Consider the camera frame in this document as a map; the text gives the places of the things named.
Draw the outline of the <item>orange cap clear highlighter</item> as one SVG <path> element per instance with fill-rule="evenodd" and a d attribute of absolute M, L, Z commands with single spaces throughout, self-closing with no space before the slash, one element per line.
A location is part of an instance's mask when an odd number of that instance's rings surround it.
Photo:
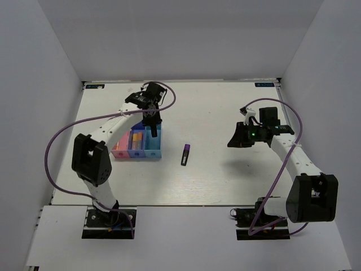
<path fill-rule="evenodd" d="M 138 149 L 138 134 L 137 133 L 133 134 L 131 149 L 132 150 Z"/>

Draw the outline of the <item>green cap black highlighter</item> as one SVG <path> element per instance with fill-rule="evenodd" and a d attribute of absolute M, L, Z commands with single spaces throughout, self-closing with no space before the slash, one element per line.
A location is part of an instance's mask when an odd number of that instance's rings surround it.
<path fill-rule="evenodd" d="M 150 128 L 151 128 L 151 136 L 152 136 L 152 138 L 156 138 L 157 137 L 157 126 L 153 125 L 153 126 L 150 126 Z"/>

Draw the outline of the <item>purple cap black highlighter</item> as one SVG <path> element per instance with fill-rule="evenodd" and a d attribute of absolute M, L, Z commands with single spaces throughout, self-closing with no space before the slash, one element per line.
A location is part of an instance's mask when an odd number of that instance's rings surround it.
<path fill-rule="evenodd" d="M 184 149 L 183 149 L 183 153 L 182 153 L 182 159 L 181 159 L 181 165 L 182 166 L 186 166 L 187 165 L 187 161 L 188 161 L 188 157 L 189 157 L 189 153 L 190 153 L 190 144 L 185 144 L 184 145 Z"/>

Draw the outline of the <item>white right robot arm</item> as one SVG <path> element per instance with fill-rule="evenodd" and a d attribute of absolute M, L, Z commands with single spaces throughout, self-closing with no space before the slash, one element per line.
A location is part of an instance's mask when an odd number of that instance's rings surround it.
<path fill-rule="evenodd" d="M 259 198 L 254 211 L 255 220 L 268 225 L 275 217 L 284 217 L 293 223 L 329 222 L 336 216 L 338 180 L 325 174 L 311 162 L 302 147 L 296 144 L 296 135 L 289 125 L 281 124 L 276 107 L 255 111 L 241 108 L 245 120 L 236 124 L 236 130 L 227 144 L 231 148 L 249 148 L 257 142 L 266 143 L 285 163 L 292 179 L 287 197 Z"/>

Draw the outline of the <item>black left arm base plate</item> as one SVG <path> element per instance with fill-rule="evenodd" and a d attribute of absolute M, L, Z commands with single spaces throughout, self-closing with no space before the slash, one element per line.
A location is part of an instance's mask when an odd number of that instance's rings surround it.
<path fill-rule="evenodd" d="M 112 218 L 106 218 L 100 212 L 89 208 L 86 212 L 82 239 L 114 239 L 127 240 L 133 239 L 132 233 L 135 233 L 135 224 L 137 218 L 136 209 L 122 209 L 131 220 L 133 230 L 130 227 L 129 220 L 122 214 L 115 214 Z"/>

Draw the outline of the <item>yellow cap pink highlighter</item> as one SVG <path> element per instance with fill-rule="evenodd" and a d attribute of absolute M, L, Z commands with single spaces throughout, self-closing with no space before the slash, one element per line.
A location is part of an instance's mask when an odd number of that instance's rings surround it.
<path fill-rule="evenodd" d="M 137 140 L 137 149 L 141 150 L 142 149 L 142 142 L 143 142 L 143 133 L 138 133 L 137 134 L 138 140 Z"/>

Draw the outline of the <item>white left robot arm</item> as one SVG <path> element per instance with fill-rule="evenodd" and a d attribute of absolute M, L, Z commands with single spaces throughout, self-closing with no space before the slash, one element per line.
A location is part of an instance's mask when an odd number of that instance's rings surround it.
<path fill-rule="evenodd" d="M 125 99 L 117 116 L 110 117 L 92 133 L 75 137 L 71 168 L 86 184 L 93 206 L 106 225 L 114 225 L 119 219 L 118 201 L 108 181 L 112 171 L 110 153 L 138 123 L 149 127 L 153 138 L 158 136 L 157 128 L 162 122 L 159 103 L 166 92 L 159 83 L 146 83 L 141 91 Z"/>

